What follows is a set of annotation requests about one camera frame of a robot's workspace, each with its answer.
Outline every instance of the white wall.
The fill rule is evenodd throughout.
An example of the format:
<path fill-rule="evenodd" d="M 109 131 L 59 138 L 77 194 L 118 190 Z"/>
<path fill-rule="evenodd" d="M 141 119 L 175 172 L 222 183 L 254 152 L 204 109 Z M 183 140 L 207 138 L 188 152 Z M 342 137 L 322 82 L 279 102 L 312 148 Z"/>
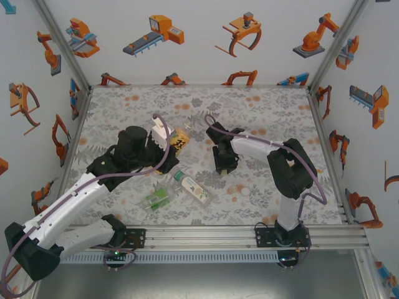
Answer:
<path fill-rule="evenodd" d="M 72 121 L 69 85 L 72 72 L 62 58 L 61 73 L 52 77 L 50 65 L 44 57 L 44 47 L 37 41 L 37 31 L 47 34 L 44 23 L 30 1 L 15 1 L 15 15 L 5 15 L 0 10 L 0 158 L 9 163 L 9 169 L 0 176 L 0 231 L 12 222 L 19 224 L 34 217 L 31 207 L 31 192 L 38 191 L 48 181 L 62 177 L 64 168 L 59 166 L 59 158 L 52 142 L 52 126 L 58 113 L 69 129 L 72 137 L 78 119 Z M 60 51 L 50 41 L 55 54 Z M 38 97 L 40 108 L 31 113 L 31 117 L 41 124 L 24 136 L 31 125 L 21 113 L 10 116 L 16 108 L 9 106 L 9 83 L 24 82 L 31 87 Z M 30 108 L 33 99 L 28 96 Z M 67 141 L 59 130 L 60 142 Z M 60 180 L 52 187 L 51 195 L 42 204 L 49 204 L 55 199 Z M 4 234 L 0 242 L 0 264 L 8 254 Z"/>
<path fill-rule="evenodd" d="M 332 86 L 331 113 L 324 123 L 327 131 L 349 137 L 344 186 L 351 192 L 368 196 L 376 205 L 384 226 L 367 230 L 376 258 L 399 276 L 399 183 L 384 191 L 384 161 L 388 161 L 388 177 L 399 174 L 399 1 L 375 3 L 370 1 L 350 37 L 359 35 L 355 60 L 347 70 L 332 66 L 322 87 Z M 373 94 L 380 85 L 390 94 L 385 109 L 385 122 L 372 127 L 372 115 L 349 97 L 349 86 Z M 325 101 L 320 104 L 324 114 Z M 340 168 L 338 154 L 335 160 Z M 360 221 L 371 219 L 366 207 L 357 211 Z"/>
<path fill-rule="evenodd" d="M 303 59 L 292 48 L 301 45 L 304 36 L 317 29 L 319 17 L 328 12 L 341 26 L 353 2 L 52 0 L 48 6 L 62 30 L 76 17 L 97 36 L 100 52 L 85 59 L 77 57 L 91 84 L 100 83 L 104 72 L 133 84 L 160 84 L 173 72 L 188 84 L 219 84 L 231 73 L 255 69 L 259 72 L 255 83 L 276 84 L 291 75 L 309 72 L 312 76 L 317 71 L 327 51 Z M 215 48 L 220 45 L 228 49 L 231 33 L 222 26 L 248 11 L 262 23 L 257 47 L 250 51 L 236 45 L 237 58 Z M 185 32 L 185 43 L 167 41 L 153 45 L 137 57 L 124 53 L 124 47 L 150 32 L 148 18 L 153 14 L 171 18 L 173 25 Z M 332 32 L 326 30 L 321 45 L 328 49 L 333 39 Z M 246 78 L 237 79 L 239 82 L 246 82 Z"/>

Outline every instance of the floral tablecloth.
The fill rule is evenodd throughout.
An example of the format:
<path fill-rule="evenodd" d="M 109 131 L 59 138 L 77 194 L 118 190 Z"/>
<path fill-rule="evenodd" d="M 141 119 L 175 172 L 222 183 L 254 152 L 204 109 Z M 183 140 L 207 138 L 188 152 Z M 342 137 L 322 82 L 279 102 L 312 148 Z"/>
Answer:
<path fill-rule="evenodd" d="M 90 224 L 112 213 L 130 225 L 251 225 L 272 223 L 279 213 L 281 194 L 267 163 L 240 157 L 238 168 L 227 176 L 214 170 L 213 143 L 205 133 L 204 115 L 211 113 L 228 130 L 244 128 L 272 141 L 297 138 L 314 163 L 328 204 L 307 199 L 302 217 L 305 224 L 340 224 L 324 155 L 304 89 L 291 88 L 200 88 L 123 87 L 95 88 L 67 187 L 76 182 L 94 158 L 117 143 L 118 132 L 130 125 L 150 132 L 153 113 L 160 113 L 170 126 L 187 119 L 192 123 L 191 140 L 181 151 L 180 169 L 215 195 L 202 207 L 184 191 L 156 213 L 145 212 L 142 201 L 160 184 L 175 184 L 170 175 L 131 178 L 108 197 L 99 200 L 77 220 Z M 245 196 L 242 190 L 250 190 Z M 318 194 L 317 188 L 310 190 Z"/>

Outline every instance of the metal grate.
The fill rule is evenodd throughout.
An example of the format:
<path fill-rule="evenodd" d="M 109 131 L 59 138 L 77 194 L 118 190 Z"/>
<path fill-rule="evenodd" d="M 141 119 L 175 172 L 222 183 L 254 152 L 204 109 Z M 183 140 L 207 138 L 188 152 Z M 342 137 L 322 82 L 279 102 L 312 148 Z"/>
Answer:
<path fill-rule="evenodd" d="M 133 255 L 120 257 L 108 264 L 129 262 Z M 100 264 L 103 252 L 81 252 L 61 263 Z M 137 252 L 135 263 L 277 263 L 277 251 L 208 251 L 208 252 Z"/>

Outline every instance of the patterned surface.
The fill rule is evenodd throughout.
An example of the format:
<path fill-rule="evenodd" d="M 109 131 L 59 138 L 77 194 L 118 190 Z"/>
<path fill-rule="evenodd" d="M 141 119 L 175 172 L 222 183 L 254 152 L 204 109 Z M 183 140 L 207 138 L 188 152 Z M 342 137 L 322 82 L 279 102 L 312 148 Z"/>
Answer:
<path fill-rule="evenodd" d="M 154 214 L 142 208 L 143 198 L 170 175 L 131 178 L 85 214 L 76 224 L 90 224 L 101 215 L 113 213 L 126 224 L 163 225 L 250 225 L 272 223 L 279 212 L 280 193 L 269 166 L 241 157 L 239 167 L 220 177 L 214 170 L 212 142 L 205 134 L 204 115 L 211 113 L 231 130 L 236 126 L 269 140 L 297 138 L 317 168 L 328 204 L 305 202 L 302 217 L 306 224 L 340 224 L 341 220 L 322 148 L 304 89 L 283 88 L 96 88 L 91 99 L 79 145 L 68 178 L 68 187 L 85 172 L 95 157 L 115 144 L 118 132 L 129 125 L 153 126 L 151 115 L 160 112 L 170 126 L 186 119 L 193 124 L 191 140 L 179 155 L 180 169 L 215 195 L 206 207 L 180 191 L 175 200 Z M 241 194 L 250 189 L 249 196 Z M 318 194 L 317 188 L 311 192 Z"/>

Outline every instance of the gray floor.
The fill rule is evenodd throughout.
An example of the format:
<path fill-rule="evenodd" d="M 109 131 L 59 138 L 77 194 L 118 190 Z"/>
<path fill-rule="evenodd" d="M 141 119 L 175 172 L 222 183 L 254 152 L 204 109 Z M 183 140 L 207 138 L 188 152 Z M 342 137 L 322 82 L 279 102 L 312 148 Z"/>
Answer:
<path fill-rule="evenodd" d="M 38 299 L 336 299 L 364 298 L 350 254 L 313 251 L 293 272 L 276 264 L 136 265 L 120 273 L 101 265 L 60 265 Z"/>

